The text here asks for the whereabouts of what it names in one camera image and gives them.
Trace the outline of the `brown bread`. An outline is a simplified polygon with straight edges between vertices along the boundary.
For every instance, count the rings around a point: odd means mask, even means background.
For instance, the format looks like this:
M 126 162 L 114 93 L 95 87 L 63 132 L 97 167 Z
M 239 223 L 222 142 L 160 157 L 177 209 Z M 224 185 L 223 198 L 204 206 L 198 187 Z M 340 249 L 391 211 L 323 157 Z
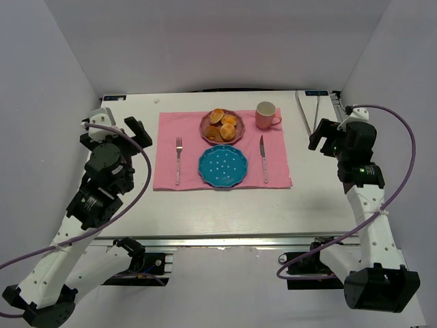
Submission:
M 209 125 L 203 131 L 203 135 L 212 141 L 222 142 L 223 138 L 221 137 L 220 130 L 213 125 Z

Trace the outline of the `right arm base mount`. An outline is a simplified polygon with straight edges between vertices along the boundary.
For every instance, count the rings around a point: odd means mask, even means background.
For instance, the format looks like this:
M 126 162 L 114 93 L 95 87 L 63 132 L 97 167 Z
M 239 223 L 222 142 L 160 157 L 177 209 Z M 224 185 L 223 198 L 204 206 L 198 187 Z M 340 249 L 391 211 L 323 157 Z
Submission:
M 310 244 L 310 250 L 315 249 L 327 242 L 333 240 L 334 237 L 317 237 Z M 303 255 L 303 252 L 287 252 L 278 257 L 279 264 L 286 262 Z M 320 254 L 316 253 L 303 260 L 288 266 L 286 273 L 288 275 L 332 275 L 333 272 L 320 261 Z M 319 279 L 319 280 L 287 280 L 288 290 L 341 290 L 342 282 L 338 278 Z

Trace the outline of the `metal tongs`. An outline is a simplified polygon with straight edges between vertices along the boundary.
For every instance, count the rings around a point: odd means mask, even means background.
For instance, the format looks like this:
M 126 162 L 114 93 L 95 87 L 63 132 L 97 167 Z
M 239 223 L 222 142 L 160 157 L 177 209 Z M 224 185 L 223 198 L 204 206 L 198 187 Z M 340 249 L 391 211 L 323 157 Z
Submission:
M 316 101 L 315 101 L 315 115 L 314 115 L 314 120 L 313 120 L 313 127 L 311 128 L 309 125 L 309 121 L 306 117 L 305 114 L 305 110 L 303 109 L 302 103 L 300 101 L 300 96 L 299 96 L 299 91 L 296 90 L 295 91 L 295 99 L 296 99 L 296 104 L 298 106 L 298 109 L 300 110 L 300 114 L 302 116 L 306 131 L 308 136 L 310 136 L 315 129 L 317 128 L 317 123 L 318 123 L 318 113 L 319 113 L 319 108 L 320 108 L 320 96 L 316 96 Z

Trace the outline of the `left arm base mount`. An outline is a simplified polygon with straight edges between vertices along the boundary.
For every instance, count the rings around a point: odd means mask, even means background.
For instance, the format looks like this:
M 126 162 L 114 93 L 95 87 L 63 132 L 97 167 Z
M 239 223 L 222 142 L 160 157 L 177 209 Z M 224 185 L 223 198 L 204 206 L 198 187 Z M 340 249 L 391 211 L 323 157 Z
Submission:
M 166 286 L 172 270 L 173 255 L 148 252 L 141 243 L 126 237 L 113 241 L 113 248 L 123 249 L 129 257 L 129 266 L 109 278 L 103 286 Z

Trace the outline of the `round scored bread roll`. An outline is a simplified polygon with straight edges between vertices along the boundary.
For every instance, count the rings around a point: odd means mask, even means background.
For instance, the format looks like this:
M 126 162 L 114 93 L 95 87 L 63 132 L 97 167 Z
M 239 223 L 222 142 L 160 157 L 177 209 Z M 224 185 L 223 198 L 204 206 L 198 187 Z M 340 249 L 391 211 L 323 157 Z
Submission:
M 220 135 L 225 141 L 231 141 L 236 135 L 236 128 L 233 124 L 225 123 L 220 128 Z

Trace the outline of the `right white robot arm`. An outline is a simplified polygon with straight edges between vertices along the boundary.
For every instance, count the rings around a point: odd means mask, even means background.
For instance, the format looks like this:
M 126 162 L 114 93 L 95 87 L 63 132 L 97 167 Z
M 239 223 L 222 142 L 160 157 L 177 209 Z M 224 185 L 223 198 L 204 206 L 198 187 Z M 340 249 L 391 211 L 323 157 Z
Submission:
M 323 119 L 309 138 L 310 150 L 325 138 L 322 154 L 337 160 L 337 175 L 352 208 L 361 245 L 360 260 L 339 241 L 327 243 L 319 259 L 343 284 L 349 308 L 400 313 L 419 289 L 420 279 L 403 264 L 383 209 L 384 178 L 371 160 L 376 137 L 376 129 L 366 122 L 341 125 Z

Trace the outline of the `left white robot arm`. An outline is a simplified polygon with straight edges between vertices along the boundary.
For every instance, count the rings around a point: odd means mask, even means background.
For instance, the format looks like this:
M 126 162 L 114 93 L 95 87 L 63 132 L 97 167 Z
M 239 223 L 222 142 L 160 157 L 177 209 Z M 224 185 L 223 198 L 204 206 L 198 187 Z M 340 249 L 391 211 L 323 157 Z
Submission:
M 3 299 L 23 311 L 20 318 L 30 327 L 60 327 L 72 315 L 77 303 L 113 276 L 135 268 L 145 248 L 125 237 L 89 267 L 75 271 L 90 243 L 100 232 L 125 215 L 143 196 L 148 183 L 124 206 L 121 195 L 134 187 L 132 157 L 145 154 L 152 139 L 134 117 L 124 120 L 134 133 L 127 136 L 113 125 L 83 120 L 86 133 L 80 142 L 91 150 L 79 190 L 66 210 L 66 218 L 50 246 L 33 251 L 1 265 L 2 268 L 41 255 L 30 274 L 19 284 L 8 286 Z

